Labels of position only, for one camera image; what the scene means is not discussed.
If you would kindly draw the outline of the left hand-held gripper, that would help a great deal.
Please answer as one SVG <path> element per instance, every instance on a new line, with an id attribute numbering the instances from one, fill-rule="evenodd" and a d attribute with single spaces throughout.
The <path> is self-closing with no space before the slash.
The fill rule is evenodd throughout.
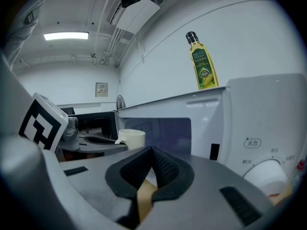
<path id="1" fill-rule="evenodd" d="M 89 143 L 79 144 L 76 117 L 69 117 L 45 96 L 34 93 L 32 98 L 19 135 L 28 138 L 40 149 L 56 152 L 57 147 L 60 147 L 63 150 L 104 156 L 128 150 L 125 144 L 115 144 L 116 140 L 98 135 L 86 135 L 83 139 Z"/>

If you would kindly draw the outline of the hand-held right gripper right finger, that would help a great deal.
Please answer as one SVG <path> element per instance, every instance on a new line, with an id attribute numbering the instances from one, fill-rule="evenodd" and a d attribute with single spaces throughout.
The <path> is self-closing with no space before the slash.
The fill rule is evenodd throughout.
<path id="1" fill-rule="evenodd" d="M 139 230 L 261 229 L 273 207 L 255 186 L 216 161 L 151 150 L 151 157 L 178 166 L 178 175 L 152 194 L 152 209 Z"/>

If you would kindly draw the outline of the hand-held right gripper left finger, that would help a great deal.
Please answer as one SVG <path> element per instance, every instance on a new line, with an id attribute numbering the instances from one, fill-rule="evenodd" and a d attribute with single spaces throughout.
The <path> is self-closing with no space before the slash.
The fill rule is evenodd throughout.
<path id="1" fill-rule="evenodd" d="M 61 163 L 69 171 L 68 210 L 79 230 L 151 230 L 152 215 L 140 221 L 138 190 L 152 167 L 152 148 Z"/>

